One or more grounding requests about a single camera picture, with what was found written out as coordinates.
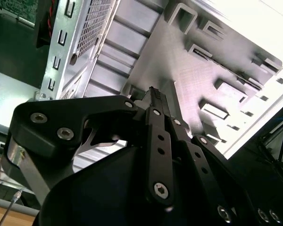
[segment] ventilation grille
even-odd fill
[[[77,45],[79,57],[97,44],[98,35],[105,23],[112,0],[92,0]]]

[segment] wooden table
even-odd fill
[[[0,208],[0,220],[5,211],[6,209]],[[10,211],[6,216],[2,226],[31,226],[33,221],[34,217],[32,216]]]

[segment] red wire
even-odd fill
[[[47,25],[48,25],[48,30],[49,30],[49,36],[51,37],[51,32],[52,32],[52,27],[51,27],[51,17],[52,17],[52,8],[54,6],[55,0],[51,0],[51,6],[49,9],[49,17],[47,19]]]

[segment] gray cable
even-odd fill
[[[22,190],[19,190],[14,194],[13,198],[10,201],[10,205],[9,205],[8,209],[6,210],[6,212],[4,213],[3,217],[0,220],[0,226],[2,226],[6,216],[8,215],[8,212],[11,209],[11,207],[13,206],[14,203],[16,203],[18,201],[18,199],[21,197],[21,195],[22,195]]]

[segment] circuit board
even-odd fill
[[[38,0],[0,0],[0,6],[25,20],[35,23]]]

